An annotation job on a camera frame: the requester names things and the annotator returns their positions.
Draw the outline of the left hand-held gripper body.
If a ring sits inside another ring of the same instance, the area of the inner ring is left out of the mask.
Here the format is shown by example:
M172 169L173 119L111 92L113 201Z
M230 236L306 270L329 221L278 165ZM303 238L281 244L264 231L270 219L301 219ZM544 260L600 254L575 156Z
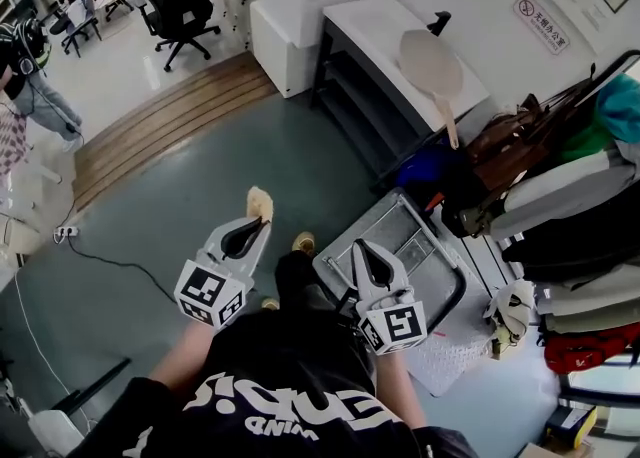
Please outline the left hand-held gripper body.
M254 287L255 254L224 254L201 248L185 262L174 289L178 308L191 319L221 330L244 308Z

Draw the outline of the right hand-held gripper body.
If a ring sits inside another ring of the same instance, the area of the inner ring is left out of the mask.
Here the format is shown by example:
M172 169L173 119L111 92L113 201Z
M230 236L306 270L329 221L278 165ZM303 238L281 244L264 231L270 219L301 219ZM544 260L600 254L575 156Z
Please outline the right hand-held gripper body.
M418 346L427 338L423 303L412 287L358 301L356 311L358 329L377 356Z

